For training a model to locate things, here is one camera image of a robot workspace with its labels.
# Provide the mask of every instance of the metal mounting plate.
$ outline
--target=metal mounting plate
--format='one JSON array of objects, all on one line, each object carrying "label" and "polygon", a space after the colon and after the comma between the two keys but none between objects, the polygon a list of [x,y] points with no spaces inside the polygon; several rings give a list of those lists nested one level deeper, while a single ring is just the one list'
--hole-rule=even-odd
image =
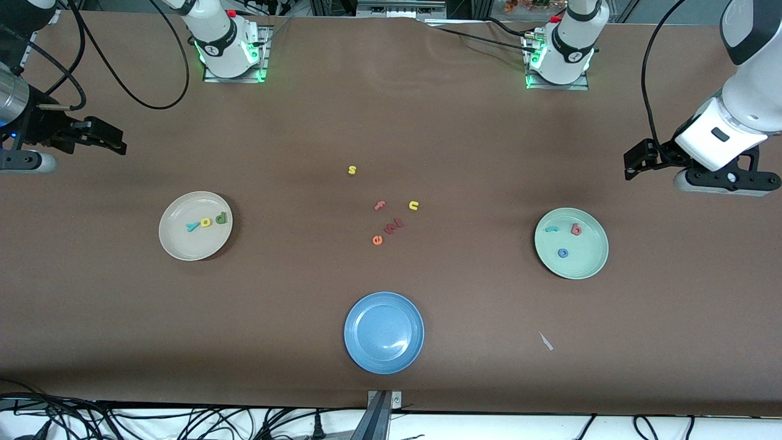
[{"label": "metal mounting plate", "polygon": [[[370,390],[367,393],[367,406],[372,402],[372,398],[375,397],[378,391]],[[399,409],[402,407],[402,391],[391,391],[391,409]]]},{"label": "metal mounting plate", "polygon": [[269,68],[269,55],[271,54],[271,36],[274,26],[258,27],[258,63],[250,67],[244,74],[235,78],[220,78],[204,67],[204,82],[255,84],[266,81],[266,73]]},{"label": "metal mounting plate", "polygon": [[[535,32],[542,32],[543,28],[538,27]],[[536,48],[534,38],[521,37],[523,47]],[[587,73],[582,72],[579,79],[570,84],[554,84],[543,79],[540,74],[534,70],[529,64],[532,62],[532,58],[535,56],[532,52],[524,52],[524,70],[526,72],[526,84],[527,88],[545,88],[549,90],[589,90],[589,81],[587,80]]]}]

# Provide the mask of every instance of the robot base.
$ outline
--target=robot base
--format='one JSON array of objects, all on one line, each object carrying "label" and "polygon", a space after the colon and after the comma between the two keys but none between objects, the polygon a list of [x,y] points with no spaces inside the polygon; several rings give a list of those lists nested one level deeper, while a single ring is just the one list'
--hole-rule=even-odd
[{"label": "robot base", "polygon": [[204,82],[221,82],[221,83],[242,83],[242,84],[256,84],[266,81],[266,73],[269,68],[269,55],[271,54],[271,39],[274,26],[259,26],[258,27],[258,47],[255,50],[258,51],[258,63],[251,66],[244,74],[234,78],[221,78],[213,74],[206,65],[203,71]]},{"label": "robot base", "polygon": [[[534,32],[528,32],[525,36],[521,37],[523,47],[531,47],[537,51],[541,49],[543,42],[539,35],[542,35],[543,28],[538,27]],[[526,72],[526,86],[527,88],[547,88],[550,90],[589,90],[589,82],[587,81],[587,73],[581,73],[579,79],[570,84],[554,84],[552,82],[543,79],[540,74],[534,70],[530,64],[533,58],[538,56],[539,52],[524,52],[524,70]]]}]

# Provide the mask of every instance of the plate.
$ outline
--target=plate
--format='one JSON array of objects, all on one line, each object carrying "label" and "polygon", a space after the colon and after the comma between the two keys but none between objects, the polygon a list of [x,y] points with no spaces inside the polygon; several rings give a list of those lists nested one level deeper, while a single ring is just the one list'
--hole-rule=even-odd
[{"label": "plate", "polygon": [[369,294],[353,306],[345,320],[347,352],[370,373],[399,373],[415,361],[423,346],[421,313],[400,294]]},{"label": "plate", "polygon": [[233,224],[228,202],[215,193],[196,191],[169,205],[160,218],[158,237],[170,256],[202,260],[223,247]]},{"label": "plate", "polygon": [[[572,232],[573,224],[578,224],[580,235]],[[560,207],[538,222],[535,250],[553,273],[583,280],[600,272],[608,260],[608,236],[595,217],[574,207]]]}]

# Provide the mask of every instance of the white paper scrap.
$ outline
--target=white paper scrap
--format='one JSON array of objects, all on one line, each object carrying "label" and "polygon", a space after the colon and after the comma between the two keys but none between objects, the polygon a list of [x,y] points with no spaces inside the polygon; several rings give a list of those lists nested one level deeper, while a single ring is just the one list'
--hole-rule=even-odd
[{"label": "white paper scrap", "polygon": [[540,338],[543,339],[543,343],[548,347],[548,351],[552,352],[554,350],[554,346],[551,345],[548,339],[546,339],[546,337],[541,332],[538,332],[538,334],[540,335]]}]

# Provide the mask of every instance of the robotic arm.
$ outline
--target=robotic arm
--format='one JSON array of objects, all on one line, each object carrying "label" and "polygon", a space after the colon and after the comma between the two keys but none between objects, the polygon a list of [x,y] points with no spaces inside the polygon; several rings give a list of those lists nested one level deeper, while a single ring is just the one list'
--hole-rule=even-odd
[{"label": "robotic arm", "polygon": [[[55,13],[54,0],[9,0],[12,13],[0,16],[8,36],[22,41],[22,35],[43,28]],[[22,144],[41,144],[72,154],[76,144],[101,146],[124,155],[127,146],[122,131],[97,117],[83,121],[66,115],[63,107],[47,93],[29,85],[19,66],[0,62],[0,144],[11,139],[9,150],[0,148],[0,172],[47,173],[56,168],[54,156],[22,150]]]},{"label": "robotic arm", "polygon": [[545,47],[529,67],[550,83],[574,82],[589,67],[608,15],[606,0],[570,0],[560,22],[536,29],[536,34],[543,34]]},{"label": "robotic arm", "polygon": [[201,60],[221,78],[234,78],[258,64],[258,24],[232,14],[220,0],[163,0],[193,34]]},{"label": "robotic arm", "polygon": [[[720,33],[736,74],[673,136],[645,139],[625,153],[625,179],[650,169],[684,167],[674,178],[683,191],[764,196],[780,177],[758,171],[758,145],[782,132],[782,2],[733,0]],[[749,157],[748,169],[739,158]]]}]

